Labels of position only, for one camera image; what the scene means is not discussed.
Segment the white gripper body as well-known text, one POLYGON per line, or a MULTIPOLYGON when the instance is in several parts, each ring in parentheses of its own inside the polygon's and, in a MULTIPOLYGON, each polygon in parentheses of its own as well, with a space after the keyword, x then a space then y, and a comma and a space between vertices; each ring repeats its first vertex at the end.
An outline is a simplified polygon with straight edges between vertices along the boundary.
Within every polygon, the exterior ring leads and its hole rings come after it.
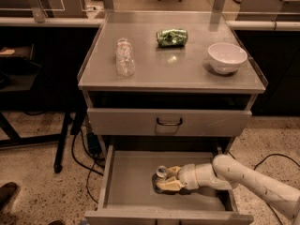
POLYGON ((177 178, 187 190, 197 189, 199 187, 196 176, 196 165, 188 164, 180 168, 177 178))

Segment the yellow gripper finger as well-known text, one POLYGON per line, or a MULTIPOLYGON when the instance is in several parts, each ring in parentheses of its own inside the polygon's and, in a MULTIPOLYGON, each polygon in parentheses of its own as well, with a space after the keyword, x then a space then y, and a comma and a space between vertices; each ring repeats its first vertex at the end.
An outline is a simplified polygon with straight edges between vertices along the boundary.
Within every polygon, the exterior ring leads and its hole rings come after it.
POLYGON ((179 191, 184 185, 175 177, 168 179, 158 178, 156 186, 162 191, 179 191))
POLYGON ((180 171, 180 167, 179 166, 173 166, 173 167, 170 167, 168 169, 168 175, 170 177, 172 176, 176 176, 178 174, 178 172, 180 171))

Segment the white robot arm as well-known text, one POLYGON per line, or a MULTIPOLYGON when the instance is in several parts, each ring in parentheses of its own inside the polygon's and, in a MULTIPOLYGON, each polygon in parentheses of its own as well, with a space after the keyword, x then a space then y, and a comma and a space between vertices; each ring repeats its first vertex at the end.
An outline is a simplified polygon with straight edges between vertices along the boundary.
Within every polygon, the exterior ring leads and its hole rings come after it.
POLYGON ((256 172, 227 155, 217 155, 211 163, 159 166, 153 187, 157 193, 210 187, 234 189, 242 185, 288 219, 300 225, 300 190, 256 172))

